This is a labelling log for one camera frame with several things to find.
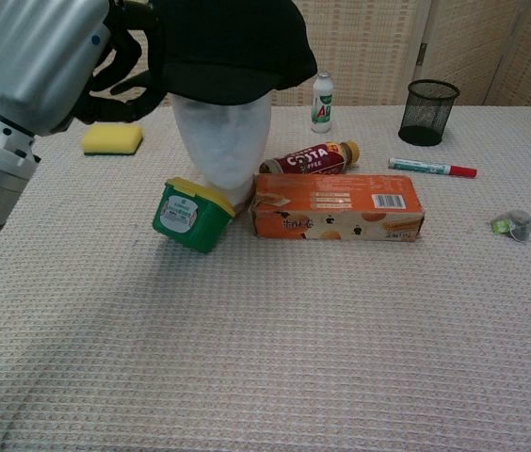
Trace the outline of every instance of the red marker cap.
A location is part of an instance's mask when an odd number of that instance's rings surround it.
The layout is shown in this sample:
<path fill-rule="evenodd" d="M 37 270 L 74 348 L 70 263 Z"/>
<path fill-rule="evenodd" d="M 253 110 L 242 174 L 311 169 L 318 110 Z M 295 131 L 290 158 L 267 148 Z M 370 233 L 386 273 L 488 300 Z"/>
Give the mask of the red marker cap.
<path fill-rule="evenodd" d="M 450 176 L 476 177 L 476 169 L 455 167 L 454 165 L 452 165 L 450 167 Z"/>

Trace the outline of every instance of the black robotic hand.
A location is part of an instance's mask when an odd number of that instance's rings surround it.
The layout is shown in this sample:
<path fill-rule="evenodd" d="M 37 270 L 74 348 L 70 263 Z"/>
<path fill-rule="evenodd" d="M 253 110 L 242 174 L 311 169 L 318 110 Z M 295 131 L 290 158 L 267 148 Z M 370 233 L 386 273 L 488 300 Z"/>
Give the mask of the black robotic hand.
<path fill-rule="evenodd" d="M 165 98 L 167 91 L 159 81 L 163 68 L 165 45 L 163 27 L 153 4 L 127 0 L 109 0 L 110 11 L 105 25 L 111 32 L 110 43 L 105 48 L 98 66 L 115 51 L 113 62 L 92 77 L 77 101 L 72 114 L 80 121 L 133 122 L 151 113 Z M 149 44 L 148 71 L 120 83 L 136 66 L 142 48 L 129 30 L 142 30 Z M 113 87 L 111 94 L 121 94 L 132 88 L 144 88 L 136 99 L 123 102 L 90 94 Z"/>

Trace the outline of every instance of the yellow sponge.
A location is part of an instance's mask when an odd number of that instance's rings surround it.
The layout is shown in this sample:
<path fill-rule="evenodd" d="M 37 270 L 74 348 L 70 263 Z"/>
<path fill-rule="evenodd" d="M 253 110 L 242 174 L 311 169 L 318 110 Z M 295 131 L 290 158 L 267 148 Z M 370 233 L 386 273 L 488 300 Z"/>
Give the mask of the yellow sponge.
<path fill-rule="evenodd" d="M 94 124 L 81 140 L 85 155 L 134 155 L 142 141 L 142 127 Z"/>

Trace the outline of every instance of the cap brim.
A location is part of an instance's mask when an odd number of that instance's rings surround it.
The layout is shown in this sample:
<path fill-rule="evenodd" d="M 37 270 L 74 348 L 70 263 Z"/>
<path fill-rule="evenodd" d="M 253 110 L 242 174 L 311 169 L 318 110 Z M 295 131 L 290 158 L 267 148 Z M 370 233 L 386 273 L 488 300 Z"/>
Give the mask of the cap brim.
<path fill-rule="evenodd" d="M 242 105 L 273 90 L 282 76 L 217 64 L 166 63 L 162 80 L 168 92 L 188 99 L 215 105 Z"/>

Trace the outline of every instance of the red label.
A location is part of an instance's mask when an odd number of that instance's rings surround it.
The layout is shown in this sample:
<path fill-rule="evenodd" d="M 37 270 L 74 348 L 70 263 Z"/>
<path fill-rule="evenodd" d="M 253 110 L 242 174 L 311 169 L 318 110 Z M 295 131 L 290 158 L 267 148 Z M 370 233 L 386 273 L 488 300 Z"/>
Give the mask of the red label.
<path fill-rule="evenodd" d="M 336 144 L 318 144 L 303 149 L 297 153 L 290 153 L 276 161 L 285 173 L 320 173 L 338 174 L 345 168 L 346 161 L 339 154 Z"/>

